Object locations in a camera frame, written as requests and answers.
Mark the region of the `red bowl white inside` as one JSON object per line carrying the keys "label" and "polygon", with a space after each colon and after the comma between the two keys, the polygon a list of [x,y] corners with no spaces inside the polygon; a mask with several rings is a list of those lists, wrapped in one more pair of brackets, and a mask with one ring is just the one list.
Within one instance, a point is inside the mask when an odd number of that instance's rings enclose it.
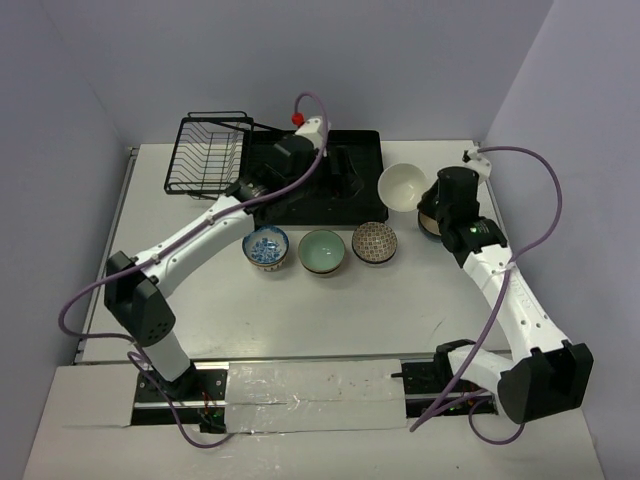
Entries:
{"label": "red bowl white inside", "polygon": [[415,165],[399,163],[386,168],[380,175],[377,191],[382,203],[390,210],[407,213],[417,209],[429,182]]}

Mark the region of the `brown patterned white bowl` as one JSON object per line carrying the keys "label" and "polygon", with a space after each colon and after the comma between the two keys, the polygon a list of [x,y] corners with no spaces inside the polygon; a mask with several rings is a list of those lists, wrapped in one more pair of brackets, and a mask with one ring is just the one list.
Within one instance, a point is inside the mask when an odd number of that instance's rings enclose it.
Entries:
{"label": "brown patterned white bowl", "polygon": [[366,222],[354,230],[351,248],[364,263],[381,265],[395,256],[398,239],[394,230],[385,223]]}

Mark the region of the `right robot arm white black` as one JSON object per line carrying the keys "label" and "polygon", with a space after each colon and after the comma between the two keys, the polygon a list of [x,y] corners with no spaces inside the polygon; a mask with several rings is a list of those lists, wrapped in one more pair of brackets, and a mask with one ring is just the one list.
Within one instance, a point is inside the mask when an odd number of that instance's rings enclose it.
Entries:
{"label": "right robot arm white black", "polygon": [[479,213],[479,175],[466,167],[437,174],[436,221],[444,247],[475,283],[507,339],[510,358],[483,350],[483,340],[440,347],[434,378],[446,391],[470,381],[524,424],[581,406],[594,358],[554,324],[519,271],[508,241]]}

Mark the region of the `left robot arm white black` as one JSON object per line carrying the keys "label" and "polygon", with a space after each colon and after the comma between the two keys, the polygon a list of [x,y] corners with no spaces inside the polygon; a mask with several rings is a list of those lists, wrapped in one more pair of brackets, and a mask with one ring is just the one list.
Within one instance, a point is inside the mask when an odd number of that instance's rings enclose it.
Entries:
{"label": "left robot arm white black", "polygon": [[282,137],[270,157],[279,163],[256,167],[236,180],[205,213],[164,243],[107,261],[104,305],[129,333],[145,362],[172,399],[188,396],[200,381],[180,345],[167,299],[199,267],[228,245],[272,223],[287,208],[328,186],[321,163],[328,156],[329,123],[313,117]]}

